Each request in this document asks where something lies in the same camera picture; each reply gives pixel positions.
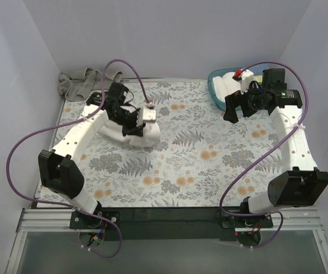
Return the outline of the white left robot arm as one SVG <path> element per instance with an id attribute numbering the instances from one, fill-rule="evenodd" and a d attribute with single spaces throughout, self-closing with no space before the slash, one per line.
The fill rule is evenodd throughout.
<path id="1" fill-rule="evenodd" d="M 78 168 L 81 156 L 95 134 L 108 122 L 118 126 L 114 139 L 143 136 L 144 124 L 138 125 L 139 110 L 130 112 L 126 96 L 129 89 L 113 83 L 108 91 L 94 92 L 83 109 L 83 121 L 75 124 L 50 151 L 38 155 L 42 186 L 66 199 L 70 205 L 85 211 L 84 223 L 97 228 L 102 223 L 98 202 L 84 189 L 84 176 Z"/>

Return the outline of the aluminium frame rail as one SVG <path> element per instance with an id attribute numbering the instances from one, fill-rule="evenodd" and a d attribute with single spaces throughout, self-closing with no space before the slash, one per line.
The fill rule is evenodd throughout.
<path id="1" fill-rule="evenodd" d="M 96 220 L 70 209 L 27 209 L 7 273 L 328 273 L 313 208 L 285 209 L 251 229 L 216 207 L 106 208 L 116 223 L 89 244 Z"/>

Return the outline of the crumpled grey towel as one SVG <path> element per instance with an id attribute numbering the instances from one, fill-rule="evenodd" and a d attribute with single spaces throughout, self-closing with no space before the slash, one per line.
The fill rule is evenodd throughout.
<path id="1" fill-rule="evenodd" d="M 107 70 L 104 74 L 93 68 L 59 74 L 58 94 L 70 102 L 85 101 L 93 91 L 108 90 L 113 82 L 119 83 L 123 72 Z"/>

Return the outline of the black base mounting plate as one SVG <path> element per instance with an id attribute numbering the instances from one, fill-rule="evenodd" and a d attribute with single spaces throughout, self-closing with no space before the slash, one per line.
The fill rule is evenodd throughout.
<path id="1" fill-rule="evenodd" d="M 251 231 L 259 239 L 259 228 L 271 228 L 270 217 L 238 217 L 217 207 L 116 207 L 95 210 L 93 216 L 78 211 L 71 215 L 69 228 L 104 229 L 106 241 L 219 239 L 235 241 L 235 230 Z"/>

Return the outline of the white towel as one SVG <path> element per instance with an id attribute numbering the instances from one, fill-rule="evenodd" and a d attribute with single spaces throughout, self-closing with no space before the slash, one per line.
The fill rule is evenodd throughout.
<path id="1" fill-rule="evenodd" d="M 233 94 L 241 89 L 241 83 L 233 79 L 234 74 L 235 72 L 232 71 L 224 74 L 222 77 L 227 95 Z"/>
<path id="2" fill-rule="evenodd" d="M 228 91 L 223 78 L 216 76 L 212 79 L 212 83 L 217 99 L 224 101 L 225 97 L 228 95 Z"/>
<path id="3" fill-rule="evenodd" d="M 155 123 L 143 123 L 142 125 L 139 125 L 138 128 L 140 128 L 140 134 L 122 134 L 122 128 L 122 126 L 109 120 L 102 126 L 99 133 L 115 141 L 128 143 L 134 147 L 152 147 L 159 142 L 160 128 L 157 121 Z"/>

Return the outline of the teal plastic basket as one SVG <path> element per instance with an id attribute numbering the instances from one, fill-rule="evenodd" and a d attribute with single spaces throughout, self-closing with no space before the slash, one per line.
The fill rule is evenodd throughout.
<path id="1" fill-rule="evenodd" d="M 263 74 L 254 69 L 230 68 L 216 70 L 208 76 L 208 90 L 215 105 L 225 111 L 252 110 L 247 100 L 255 93 L 264 93 Z"/>

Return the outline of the floral patterned table mat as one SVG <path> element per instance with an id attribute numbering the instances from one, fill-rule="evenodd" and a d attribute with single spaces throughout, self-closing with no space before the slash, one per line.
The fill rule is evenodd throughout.
<path id="1" fill-rule="evenodd" d="M 282 172 L 281 153 L 275 151 L 241 176 L 278 142 L 267 112 L 226 122 L 204 81 L 130 81 L 126 86 L 134 106 L 145 97 L 154 102 L 160 140 L 136 148 L 94 137 L 79 169 L 85 189 L 103 206 L 237 206 Z"/>

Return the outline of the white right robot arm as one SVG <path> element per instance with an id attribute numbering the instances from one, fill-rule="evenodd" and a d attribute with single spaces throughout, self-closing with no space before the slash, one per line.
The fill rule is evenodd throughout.
<path id="1" fill-rule="evenodd" d="M 269 182 L 266 191 L 247 197 L 240 204 L 240 222 L 252 227 L 261 215 L 277 208 L 312 206 L 328 185 L 328 172 L 318 168 L 307 143 L 303 126 L 307 95 L 287 87 L 282 68 L 264 70 L 261 83 L 245 69 L 236 71 L 232 78 L 240 88 L 225 97 L 224 120 L 237 123 L 237 108 L 245 118 L 266 110 L 279 139 L 274 149 L 280 150 L 282 156 L 281 175 Z"/>

